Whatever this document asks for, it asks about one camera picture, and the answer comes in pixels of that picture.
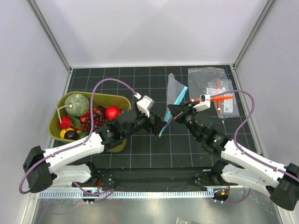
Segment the clear zip top bag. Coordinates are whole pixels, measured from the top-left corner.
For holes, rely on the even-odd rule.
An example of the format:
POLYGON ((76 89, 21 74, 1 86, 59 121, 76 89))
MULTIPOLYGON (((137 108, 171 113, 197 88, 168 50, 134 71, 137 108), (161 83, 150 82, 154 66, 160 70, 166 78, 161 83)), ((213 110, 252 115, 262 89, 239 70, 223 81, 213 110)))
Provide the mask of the clear zip top bag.
POLYGON ((164 121, 166 122, 166 125, 161 129, 159 137, 162 136, 165 128, 170 124, 173 118, 168 105, 179 105, 182 102, 187 90, 188 87, 176 80, 175 76, 172 73, 168 75, 166 91, 166 112, 164 115, 164 121))

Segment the red toy apple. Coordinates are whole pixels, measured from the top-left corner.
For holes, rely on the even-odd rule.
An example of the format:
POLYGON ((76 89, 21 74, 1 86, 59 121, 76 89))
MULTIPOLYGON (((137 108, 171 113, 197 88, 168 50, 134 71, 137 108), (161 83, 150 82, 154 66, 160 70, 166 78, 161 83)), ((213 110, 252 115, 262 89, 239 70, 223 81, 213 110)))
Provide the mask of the red toy apple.
POLYGON ((109 120, 114 119, 121 113, 120 109, 116 106, 110 106, 106 109, 105 115, 109 120))

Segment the purple toy grape bunch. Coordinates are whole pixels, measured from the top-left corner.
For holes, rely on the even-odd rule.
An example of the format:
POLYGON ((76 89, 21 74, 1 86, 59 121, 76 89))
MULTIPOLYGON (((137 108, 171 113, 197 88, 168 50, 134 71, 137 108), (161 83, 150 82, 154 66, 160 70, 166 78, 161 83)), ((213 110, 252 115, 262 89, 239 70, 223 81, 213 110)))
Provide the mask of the purple toy grape bunch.
POLYGON ((90 114, 90 117, 86 118, 86 120, 81 123, 81 128, 86 132, 89 132, 91 129, 94 132, 104 126, 107 121, 105 112, 105 108, 101 105, 94 107, 93 115, 91 116, 90 114))

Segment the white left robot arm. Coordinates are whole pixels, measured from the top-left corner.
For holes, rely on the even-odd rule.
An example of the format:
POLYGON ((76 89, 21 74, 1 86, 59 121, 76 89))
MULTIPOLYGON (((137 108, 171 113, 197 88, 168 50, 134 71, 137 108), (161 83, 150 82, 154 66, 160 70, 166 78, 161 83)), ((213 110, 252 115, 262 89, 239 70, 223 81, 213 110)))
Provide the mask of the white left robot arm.
POLYGON ((165 125, 166 122, 154 113, 146 115, 127 110, 80 140, 50 149, 36 146, 30 150, 22 166, 25 175, 19 185, 19 192, 25 194, 22 189, 24 182, 28 183, 30 193, 42 192, 54 183, 79 182, 93 187, 99 182, 96 170, 88 165, 82 168, 70 166, 70 163, 114 149, 140 130, 158 135, 165 125))

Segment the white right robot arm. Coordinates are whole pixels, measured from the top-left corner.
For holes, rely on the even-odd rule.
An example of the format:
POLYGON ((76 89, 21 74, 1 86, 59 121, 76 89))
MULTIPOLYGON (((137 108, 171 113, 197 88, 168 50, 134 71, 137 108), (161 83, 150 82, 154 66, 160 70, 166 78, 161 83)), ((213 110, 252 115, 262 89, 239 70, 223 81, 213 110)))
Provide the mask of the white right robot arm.
POLYGON ((168 105, 173 119, 184 124, 209 154, 221 159, 211 171, 216 185, 235 183, 259 191, 277 206, 293 211, 299 200, 299 167, 271 161, 239 145, 219 132, 209 115, 197 112, 194 104, 168 105))

